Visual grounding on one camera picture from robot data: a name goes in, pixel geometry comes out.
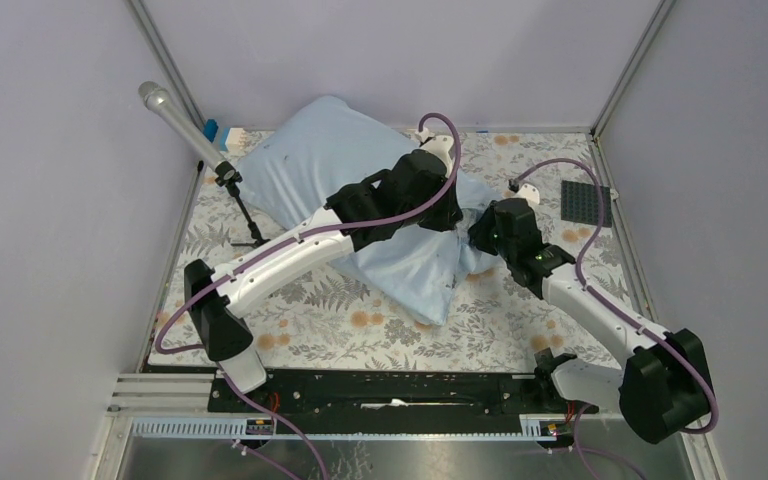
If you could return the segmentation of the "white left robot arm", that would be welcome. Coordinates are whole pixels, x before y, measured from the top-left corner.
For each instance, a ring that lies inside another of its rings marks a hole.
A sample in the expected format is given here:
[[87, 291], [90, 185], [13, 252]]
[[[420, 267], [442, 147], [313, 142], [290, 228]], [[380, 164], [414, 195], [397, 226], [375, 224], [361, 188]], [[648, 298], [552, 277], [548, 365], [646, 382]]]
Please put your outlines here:
[[189, 265], [184, 308], [242, 408], [264, 407], [271, 388], [245, 314], [300, 275], [389, 240], [402, 228], [453, 230], [462, 218], [455, 188], [460, 160], [459, 147], [415, 149], [393, 168], [342, 187], [300, 225], [237, 262], [214, 269], [202, 261]]

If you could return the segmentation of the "light blue pillowcase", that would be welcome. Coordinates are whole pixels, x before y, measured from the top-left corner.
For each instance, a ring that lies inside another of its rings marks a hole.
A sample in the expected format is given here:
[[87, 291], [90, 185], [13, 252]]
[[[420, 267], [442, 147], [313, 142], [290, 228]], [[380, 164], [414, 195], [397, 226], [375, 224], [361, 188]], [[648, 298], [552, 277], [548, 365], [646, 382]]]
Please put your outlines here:
[[[323, 96], [292, 116], [236, 164], [242, 200], [286, 230], [299, 225], [341, 187], [393, 167], [417, 142]], [[471, 247], [467, 230], [499, 194], [460, 172], [456, 193], [463, 219], [456, 230], [418, 226], [331, 261], [340, 273], [380, 289], [416, 320], [445, 323], [456, 289], [498, 258]]]

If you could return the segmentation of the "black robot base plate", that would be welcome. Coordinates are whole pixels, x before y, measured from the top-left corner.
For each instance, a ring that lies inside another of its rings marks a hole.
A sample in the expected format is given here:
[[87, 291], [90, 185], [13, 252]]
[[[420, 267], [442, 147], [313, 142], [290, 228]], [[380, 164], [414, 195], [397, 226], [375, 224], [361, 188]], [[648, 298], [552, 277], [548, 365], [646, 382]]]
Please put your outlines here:
[[207, 409], [262, 406], [305, 434], [502, 435], [525, 419], [567, 425], [581, 405], [534, 374], [270, 369], [244, 399], [216, 377]]

